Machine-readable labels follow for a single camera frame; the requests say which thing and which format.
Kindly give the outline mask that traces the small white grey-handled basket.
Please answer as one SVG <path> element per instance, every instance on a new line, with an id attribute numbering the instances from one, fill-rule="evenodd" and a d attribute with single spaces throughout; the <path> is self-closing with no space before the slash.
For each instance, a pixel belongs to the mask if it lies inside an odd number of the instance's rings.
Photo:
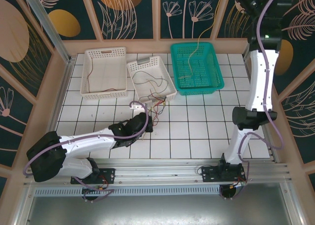
<path id="1" fill-rule="evenodd" d="M 177 90 L 160 56 L 152 56 L 127 63 L 139 102 L 148 108 L 167 103 Z"/>

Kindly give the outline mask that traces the teal plastic basket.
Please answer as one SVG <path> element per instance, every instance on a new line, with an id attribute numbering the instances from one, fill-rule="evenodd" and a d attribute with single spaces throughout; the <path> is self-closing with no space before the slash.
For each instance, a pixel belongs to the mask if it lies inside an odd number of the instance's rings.
<path id="1" fill-rule="evenodd" d="M 209 42 L 175 43 L 170 47 L 175 87 L 180 95 L 212 94 L 224 87 L 214 47 Z"/>

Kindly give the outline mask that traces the large white plastic basket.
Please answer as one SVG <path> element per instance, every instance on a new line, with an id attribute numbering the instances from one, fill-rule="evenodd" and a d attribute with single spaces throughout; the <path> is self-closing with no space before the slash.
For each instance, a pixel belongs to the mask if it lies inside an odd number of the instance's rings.
<path id="1" fill-rule="evenodd" d="M 125 47 L 88 49 L 84 52 L 80 94 L 87 100 L 127 96 Z"/>

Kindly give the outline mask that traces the grey metal sheet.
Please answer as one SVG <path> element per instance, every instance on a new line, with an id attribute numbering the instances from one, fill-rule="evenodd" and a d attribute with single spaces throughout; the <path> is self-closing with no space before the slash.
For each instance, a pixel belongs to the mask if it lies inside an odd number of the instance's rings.
<path id="1" fill-rule="evenodd" d="M 27 225 L 293 225 L 281 200 L 241 195 L 113 196 L 96 203 L 78 197 L 37 197 Z"/>

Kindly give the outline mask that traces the aluminium corner post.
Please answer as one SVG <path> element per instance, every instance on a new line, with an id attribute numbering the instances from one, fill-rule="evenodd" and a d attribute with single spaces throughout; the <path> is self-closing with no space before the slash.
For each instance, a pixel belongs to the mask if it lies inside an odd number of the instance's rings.
<path id="1" fill-rule="evenodd" d="M 50 40 L 54 44 L 56 50 L 61 55 L 62 59 L 69 63 L 71 60 L 70 54 L 67 52 L 61 37 L 55 29 L 51 19 L 48 16 L 46 8 L 53 8 L 59 0 L 26 0 L 36 17 L 38 18 L 43 29 L 48 34 Z"/>
<path id="2" fill-rule="evenodd" d="M 248 58 L 248 55 L 249 55 L 249 53 L 250 53 L 250 43 L 249 43 L 249 41 L 248 41 L 248 43 L 247 43 L 247 46 L 246 46 L 246 48 L 245 48 L 245 50 L 244 50 L 244 52 L 243 52 L 243 54 L 242 54 L 242 56 L 243 56 L 243 61 L 246 61 L 247 60 L 247 58 Z"/>

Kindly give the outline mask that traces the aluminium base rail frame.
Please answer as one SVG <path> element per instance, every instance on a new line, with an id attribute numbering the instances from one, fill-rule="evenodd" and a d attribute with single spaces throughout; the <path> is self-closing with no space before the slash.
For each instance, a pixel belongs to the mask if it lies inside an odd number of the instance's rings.
<path id="1" fill-rule="evenodd" d="M 26 167 L 28 176 L 36 182 L 45 182 L 56 176 L 76 176 L 80 179 L 96 178 L 108 169 L 114 179 L 109 183 L 163 184 L 193 183 L 203 180 L 204 167 L 217 167 L 219 159 L 36 159 Z"/>

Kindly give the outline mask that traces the aluminium side rail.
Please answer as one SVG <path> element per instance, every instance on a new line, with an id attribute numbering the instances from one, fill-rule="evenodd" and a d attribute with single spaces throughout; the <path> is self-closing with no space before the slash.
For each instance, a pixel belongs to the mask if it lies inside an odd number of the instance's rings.
<path id="1" fill-rule="evenodd" d="M 66 95 L 67 86 L 70 82 L 71 74 L 72 74 L 75 62 L 76 62 L 76 56 L 71 56 L 69 59 L 69 62 L 65 66 L 63 77 L 61 79 L 61 84 L 57 93 L 57 98 L 56 98 L 55 105 L 53 108 L 53 112 L 49 120 L 48 126 L 46 128 L 46 132 L 54 131 L 56 129 L 58 119 L 61 114 L 63 101 Z"/>
<path id="2" fill-rule="evenodd" d="M 257 96 L 262 97 L 260 102 L 264 101 L 264 93 L 266 89 L 266 72 L 263 67 L 262 79 L 258 75 L 254 74 L 252 77 L 252 72 L 255 70 L 253 67 L 251 58 L 247 58 L 245 61 L 246 69 L 250 79 L 250 94 L 249 99 L 247 100 L 246 107 L 249 105 L 249 100 L 251 97 L 257 98 Z M 251 136 L 251 139 L 248 141 L 248 146 L 245 149 L 244 156 L 249 159 L 270 159 L 272 161 L 279 162 L 280 158 L 276 148 L 272 148 L 274 140 L 271 136 L 271 127 L 269 123 L 264 124 L 258 128 L 254 133 L 258 136 Z"/>

